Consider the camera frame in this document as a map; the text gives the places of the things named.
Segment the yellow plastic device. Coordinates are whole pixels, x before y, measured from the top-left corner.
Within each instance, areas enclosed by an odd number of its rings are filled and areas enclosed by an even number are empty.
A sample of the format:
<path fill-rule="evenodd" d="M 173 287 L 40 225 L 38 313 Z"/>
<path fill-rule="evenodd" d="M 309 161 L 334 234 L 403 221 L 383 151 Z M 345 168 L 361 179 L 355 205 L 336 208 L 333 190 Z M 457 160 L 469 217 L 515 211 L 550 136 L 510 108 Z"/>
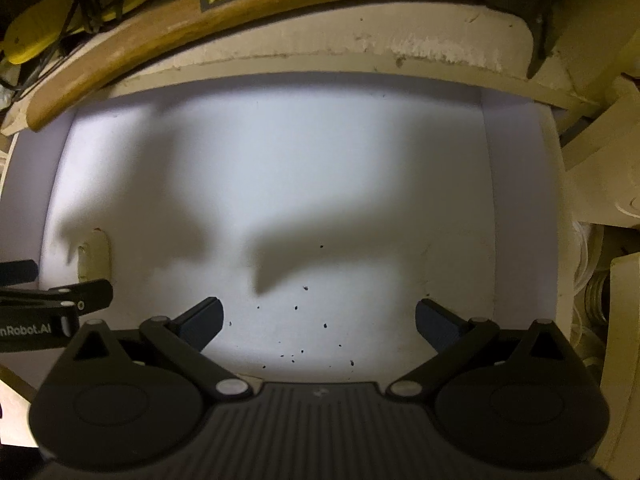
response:
<path fill-rule="evenodd" d="M 115 21 L 119 0 L 94 0 L 102 22 Z M 40 55 L 63 32 L 86 30 L 79 0 L 41 0 L 23 11 L 9 24 L 1 41 L 2 52 L 13 65 L 21 65 Z"/>

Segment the white open drawer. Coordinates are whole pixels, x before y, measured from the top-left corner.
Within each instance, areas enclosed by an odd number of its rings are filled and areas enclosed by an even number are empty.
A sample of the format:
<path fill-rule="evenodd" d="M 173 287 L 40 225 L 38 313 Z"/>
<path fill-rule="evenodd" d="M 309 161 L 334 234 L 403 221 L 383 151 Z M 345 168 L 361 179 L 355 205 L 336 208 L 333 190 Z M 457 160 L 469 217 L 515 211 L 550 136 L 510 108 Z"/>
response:
<path fill-rule="evenodd" d="M 570 327 L 570 219 L 551 110 L 520 96 L 519 18 L 371 3 L 208 40 L 13 140 L 1 255 L 73 283 L 112 244 L 114 328 L 207 296 L 206 354 L 272 380 L 390 382 L 433 351 L 431 297 Z"/>

